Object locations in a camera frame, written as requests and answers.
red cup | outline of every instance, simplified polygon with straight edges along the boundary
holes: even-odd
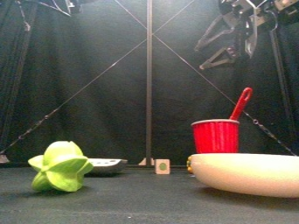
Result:
[[[213,119],[193,125],[198,153],[240,152],[240,122],[230,119]]]

bowl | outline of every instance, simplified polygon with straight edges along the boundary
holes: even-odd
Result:
[[[248,153],[194,154],[192,170],[204,184],[220,190],[299,197],[299,157]]]

black floor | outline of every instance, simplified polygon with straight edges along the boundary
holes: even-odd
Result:
[[[0,168],[2,223],[299,223],[299,199],[224,192],[186,170],[86,177],[78,192],[35,192],[33,168]]]

red utensil handle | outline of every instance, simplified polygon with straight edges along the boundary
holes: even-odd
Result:
[[[242,113],[242,111],[244,111],[244,109],[245,109],[245,107],[246,107],[246,105],[249,103],[252,95],[253,95],[253,88],[248,87],[244,90],[244,93],[242,93],[242,95],[241,95],[241,97],[238,99],[238,105],[237,105],[237,107],[234,109],[234,112],[233,112],[233,114],[230,116],[230,120],[236,120],[237,121],[240,119],[240,115],[241,115],[241,113]]]

star fruit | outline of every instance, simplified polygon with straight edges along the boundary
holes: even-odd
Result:
[[[74,142],[61,141],[50,145],[43,155],[29,160],[39,172],[33,181],[35,191],[53,188],[65,192],[77,192],[83,187],[85,174],[94,165],[83,156],[81,147]]]

